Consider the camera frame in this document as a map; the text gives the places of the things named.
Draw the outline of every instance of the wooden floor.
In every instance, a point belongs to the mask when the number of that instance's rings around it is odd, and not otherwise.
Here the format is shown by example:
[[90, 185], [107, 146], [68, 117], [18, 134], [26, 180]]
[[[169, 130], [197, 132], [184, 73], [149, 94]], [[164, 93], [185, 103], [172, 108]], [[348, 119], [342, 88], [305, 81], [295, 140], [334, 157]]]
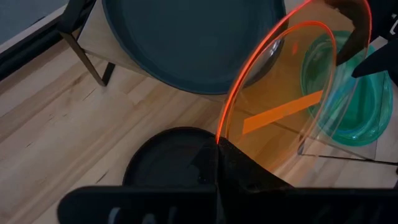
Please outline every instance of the wooden floor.
[[[105, 69], [106, 62], [90, 59]], [[220, 109], [120, 67], [108, 87], [100, 87], [61, 41], [0, 83], [0, 223], [57, 223], [55, 211], [67, 192], [119, 185], [147, 139], [176, 126], [214, 132]], [[398, 161], [394, 110], [378, 159]], [[336, 149], [330, 154], [348, 156]], [[276, 174], [298, 187], [391, 188], [395, 169], [297, 156]]]

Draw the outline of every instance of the teal glass plate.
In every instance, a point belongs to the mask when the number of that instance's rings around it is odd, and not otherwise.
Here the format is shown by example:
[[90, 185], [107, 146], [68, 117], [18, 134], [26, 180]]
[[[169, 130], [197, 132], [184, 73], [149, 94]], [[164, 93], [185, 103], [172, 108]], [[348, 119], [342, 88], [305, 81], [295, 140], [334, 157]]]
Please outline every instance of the teal glass plate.
[[[349, 36], [347, 31], [334, 31], [337, 50]], [[325, 67], [330, 63], [331, 43], [325, 35], [320, 36], [310, 46], [305, 54], [300, 82], [302, 93], [307, 95], [322, 89], [328, 74]], [[369, 46], [368, 55], [375, 49]], [[336, 68], [333, 77], [332, 97], [326, 99], [326, 104], [338, 105], [340, 99], [351, 94], [355, 79], [351, 77], [354, 68], [361, 63], [362, 56], [357, 54], [346, 63]], [[318, 127], [332, 136], [332, 139], [347, 146], [365, 146], [375, 141], [387, 128], [392, 114], [392, 83], [387, 72], [379, 72], [359, 79], [353, 98], [338, 127], [331, 125], [324, 128], [324, 119], [318, 120]], [[318, 111], [318, 106], [309, 107], [312, 116]], [[323, 111], [324, 116], [333, 116], [333, 110]]]

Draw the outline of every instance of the table leg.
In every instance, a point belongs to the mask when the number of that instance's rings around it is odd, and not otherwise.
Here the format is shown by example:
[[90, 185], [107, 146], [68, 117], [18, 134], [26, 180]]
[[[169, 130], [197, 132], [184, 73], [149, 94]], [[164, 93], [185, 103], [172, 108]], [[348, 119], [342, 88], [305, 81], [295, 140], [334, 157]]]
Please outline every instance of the table leg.
[[94, 79], [97, 81], [98, 84], [101, 86], [106, 86], [111, 78], [112, 72], [114, 70], [114, 64], [108, 63], [106, 66], [105, 72], [103, 77], [101, 78], [98, 72], [96, 71], [94, 65], [88, 59], [85, 51], [79, 46], [79, 43], [76, 41], [72, 34], [67, 34], [64, 32], [60, 32], [61, 36], [68, 42], [69, 46], [73, 49], [73, 51], [77, 54], [80, 60], [83, 62], [87, 70], [91, 73]]

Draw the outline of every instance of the orange acrylic strip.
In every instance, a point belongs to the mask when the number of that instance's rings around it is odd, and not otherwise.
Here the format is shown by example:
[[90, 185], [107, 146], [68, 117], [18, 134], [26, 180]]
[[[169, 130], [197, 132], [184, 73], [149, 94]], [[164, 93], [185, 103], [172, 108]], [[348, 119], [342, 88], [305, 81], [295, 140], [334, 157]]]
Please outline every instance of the orange acrylic strip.
[[257, 114], [243, 121], [243, 134], [247, 134], [258, 128], [264, 127], [274, 121], [282, 119], [288, 115], [297, 113], [309, 106], [320, 102], [323, 91], [318, 91], [307, 96], [303, 96], [297, 100], [290, 101], [284, 105], [278, 106], [271, 110], [267, 110], [261, 114]]

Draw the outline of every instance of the green bowl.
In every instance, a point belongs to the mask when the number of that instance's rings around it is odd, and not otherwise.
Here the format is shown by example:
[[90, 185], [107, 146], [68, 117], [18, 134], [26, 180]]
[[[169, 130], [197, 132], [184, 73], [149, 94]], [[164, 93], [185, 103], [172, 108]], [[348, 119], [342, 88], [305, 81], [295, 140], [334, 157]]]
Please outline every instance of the green bowl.
[[[342, 48], [350, 33], [347, 31], [334, 31], [337, 50]], [[369, 46], [368, 55], [374, 52]], [[322, 35], [310, 46], [305, 54], [300, 76], [302, 93], [304, 95], [323, 89], [328, 78], [327, 67], [330, 65], [331, 42], [327, 35]], [[341, 110], [339, 102], [347, 100], [352, 94], [356, 80], [351, 77], [355, 67], [361, 63], [363, 57], [359, 53], [346, 63], [336, 68], [330, 94], [325, 102], [327, 109], [321, 112], [317, 121], [318, 127], [332, 139], [347, 146], [365, 146], [375, 141], [387, 128], [392, 114], [392, 84], [387, 72], [379, 72], [359, 78], [354, 95], [344, 114], [336, 112]], [[315, 116], [318, 106], [309, 107], [309, 112]], [[326, 125], [328, 118], [342, 115], [341, 122]]]

